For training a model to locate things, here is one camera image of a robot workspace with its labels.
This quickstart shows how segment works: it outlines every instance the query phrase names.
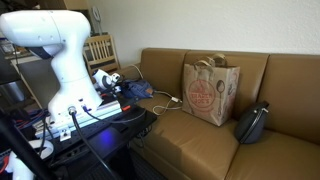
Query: chair back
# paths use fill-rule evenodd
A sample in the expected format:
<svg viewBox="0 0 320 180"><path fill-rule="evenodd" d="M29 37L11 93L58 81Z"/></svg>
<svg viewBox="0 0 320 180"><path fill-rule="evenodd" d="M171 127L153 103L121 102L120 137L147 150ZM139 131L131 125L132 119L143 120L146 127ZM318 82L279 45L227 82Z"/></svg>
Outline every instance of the chair back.
<svg viewBox="0 0 320 180"><path fill-rule="evenodd" d="M83 56L90 76L96 69L107 73L120 69L111 35L89 37L83 48Z"/></svg>

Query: black bag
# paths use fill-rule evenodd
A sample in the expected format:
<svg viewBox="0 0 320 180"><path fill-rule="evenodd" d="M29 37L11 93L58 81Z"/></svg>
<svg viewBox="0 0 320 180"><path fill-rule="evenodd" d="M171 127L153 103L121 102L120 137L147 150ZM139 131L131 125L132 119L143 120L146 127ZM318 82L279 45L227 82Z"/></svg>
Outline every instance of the black bag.
<svg viewBox="0 0 320 180"><path fill-rule="evenodd" d="M241 115L234 134L241 144L252 144L259 140L267 118L269 103L255 103Z"/></svg>

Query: white wall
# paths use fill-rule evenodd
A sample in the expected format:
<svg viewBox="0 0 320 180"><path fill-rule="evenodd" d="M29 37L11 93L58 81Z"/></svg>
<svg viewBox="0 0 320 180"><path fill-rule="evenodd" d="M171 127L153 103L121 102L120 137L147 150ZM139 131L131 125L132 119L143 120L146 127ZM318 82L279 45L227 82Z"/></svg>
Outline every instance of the white wall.
<svg viewBox="0 0 320 180"><path fill-rule="evenodd" d="M320 54L319 0L88 0L121 65L146 47Z"/></svg>

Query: brown leather couch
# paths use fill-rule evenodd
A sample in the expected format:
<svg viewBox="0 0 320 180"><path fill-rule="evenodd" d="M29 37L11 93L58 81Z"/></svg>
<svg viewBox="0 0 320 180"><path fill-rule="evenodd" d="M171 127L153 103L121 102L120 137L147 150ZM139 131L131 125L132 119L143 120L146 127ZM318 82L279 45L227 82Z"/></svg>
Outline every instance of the brown leather couch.
<svg viewBox="0 0 320 180"><path fill-rule="evenodd" d="M241 68L232 119L217 127L181 109L168 110L153 124L144 148L132 143L134 150L173 180L320 179L320 56L147 48L140 70L156 90L182 99L183 64L214 53ZM134 67L120 73L139 77ZM152 111L169 99L154 94L139 105ZM261 139L239 144L237 120L263 100L270 106Z"/></svg>

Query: black cable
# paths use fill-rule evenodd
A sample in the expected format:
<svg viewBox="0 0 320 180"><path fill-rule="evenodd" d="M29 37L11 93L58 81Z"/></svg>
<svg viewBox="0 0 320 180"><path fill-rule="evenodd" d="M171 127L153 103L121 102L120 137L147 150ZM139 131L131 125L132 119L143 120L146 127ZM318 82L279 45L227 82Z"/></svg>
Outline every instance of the black cable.
<svg viewBox="0 0 320 180"><path fill-rule="evenodd" d="M75 109L69 109L69 114L72 116L72 120L73 123L76 127L76 130L80 136L80 138L82 139L82 141L88 146L88 148L90 149L90 151L93 153L94 156L96 156L96 158L99 160L99 162L104 166L104 168L110 173L110 175L112 176L113 179L118 179L116 177L116 175L112 172L112 170L108 167L108 165L103 161L103 159L101 159L101 157L99 156L99 154L93 149L93 147L89 144L88 140L83 136L81 130L80 130L80 126L77 122L77 118L76 118L76 111Z"/></svg>
<svg viewBox="0 0 320 180"><path fill-rule="evenodd" d="M25 121L21 122L21 123L18 123L17 126L19 127L19 129L24 129L24 128L28 128L30 126L32 126L34 123L38 122L38 121L41 121L43 118L46 118L47 115L48 115L48 110L44 109L39 109L38 111L40 112L37 112L35 115L32 115L32 114L29 114L29 117L31 119L31 121L27 121L27 124L19 127L20 125L19 124L23 124L25 123Z"/></svg>
<svg viewBox="0 0 320 180"><path fill-rule="evenodd" d="M138 148L144 148L144 140L141 134L139 133L136 137L137 139L140 139L141 144L138 144L136 141L133 140L133 143L138 147Z"/></svg>
<svg viewBox="0 0 320 180"><path fill-rule="evenodd" d="M41 153L43 150L43 146L44 146L44 140L46 138L46 119L43 118L42 119L42 124L43 124L43 131L42 131L42 141L41 141L41 145L40 145L40 150L39 150L39 156L41 157Z"/></svg>
<svg viewBox="0 0 320 180"><path fill-rule="evenodd" d="M148 127L148 130L149 130L149 132L152 131L152 125L150 125L150 126Z"/></svg>
<svg viewBox="0 0 320 180"><path fill-rule="evenodd" d="M54 137L53 137L53 134L52 134L52 132L51 132L51 130L49 129L48 126L46 126L46 129L47 129L47 131L49 132L50 137L51 137L51 139L52 139L53 149L55 149L55 148L54 148ZM52 156L51 156L51 160L50 160L50 163L49 163L49 166L52 165L52 163L53 163L53 161L54 161L55 155L56 155L56 153L55 153L55 151L53 151L53 152L52 152Z"/></svg>
<svg viewBox="0 0 320 180"><path fill-rule="evenodd" d="M145 115L146 111L147 111L147 110L144 109L143 112L142 112L139 116L136 116L136 117L131 118L131 119L126 119L126 120L122 120L122 121L119 121L119 120L110 120L110 121L108 121L108 122L114 123L114 124L116 124L116 123L128 123L128 122L134 121L134 120L142 117L143 115ZM90 117L92 117L92 118L94 118L94 119L96 119L96 120L98 120L98 121L103 121L103 120L104 120L104 119L100 119L100 118L97 118L97 117L93 116L93 115L90 114L88 111L85 111L85 112L86 112ZM122 117L123 117L123 115L121 114L121 115L118 115L118 116L114 117L114 119L119 119L119 118L122 118Z"/></svg>

